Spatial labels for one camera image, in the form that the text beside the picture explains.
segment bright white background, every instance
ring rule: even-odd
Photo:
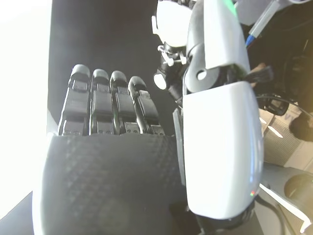
[[[0,0],[0,219],[45,158],[51,0]]]

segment white cable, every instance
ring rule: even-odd
[[[307,3],[311,0],[298,0],[298,1],[297,0],[288,0],[288,1],[290,1],[293,4],[304,4],[304,3]]]

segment round joint hole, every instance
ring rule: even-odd
[[[197,73],[197,79],[199,81],[202,81],[204,80],[206,77],[206,71],[205,70],[200,70],[198,73]]]

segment person's hand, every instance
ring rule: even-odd
[[[255,67],[253,70],[251,70],[250,73],[260,71],[260,70],[264,69],[265,67],[266,67],[265,63],[260,63],[257,67]],[[256,85],[256,82],[251,83],[252,87],[255,87],[255,85]]]

